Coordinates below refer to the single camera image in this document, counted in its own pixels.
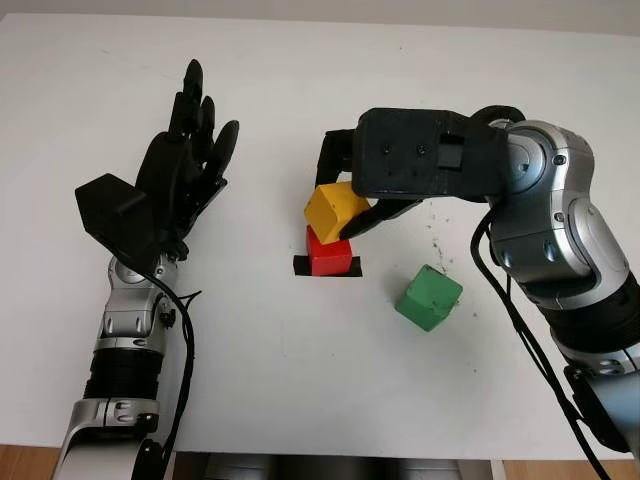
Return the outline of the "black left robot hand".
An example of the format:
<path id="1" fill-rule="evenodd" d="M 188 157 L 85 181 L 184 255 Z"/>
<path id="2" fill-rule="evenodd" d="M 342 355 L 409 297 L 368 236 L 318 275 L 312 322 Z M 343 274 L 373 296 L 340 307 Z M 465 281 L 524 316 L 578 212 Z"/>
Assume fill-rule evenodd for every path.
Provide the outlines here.
<path id="1" fill-rule="evenodd" d="M 214 123 L 215 104 L 203 94 L 203 70 L 193 59 L 175 95 L 169 127 L 152 140 L 135 183 L 152 201 L 160 251 L 174 260 L 187 258 L 185 238 L 227 185 L 224 172 L 240 125 L 231 120 L 215 135 Z"/>

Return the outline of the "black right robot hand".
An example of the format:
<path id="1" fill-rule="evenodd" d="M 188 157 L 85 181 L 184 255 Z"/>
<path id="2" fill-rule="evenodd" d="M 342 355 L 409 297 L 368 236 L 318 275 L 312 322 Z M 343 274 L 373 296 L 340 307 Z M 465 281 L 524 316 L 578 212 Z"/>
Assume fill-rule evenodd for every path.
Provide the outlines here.
<path id="1" fill-rule="evenodd" d="M 304 215 L 323 244 L 350 240 L 422 203 L 420 199 L 378 199 L 371 203 L 356 194 L 350 181 L 340 181 L 340 174 L 352 170 L 353 134 L 352 129 L 328 131 L 322 142 L 314 192 Z"/>

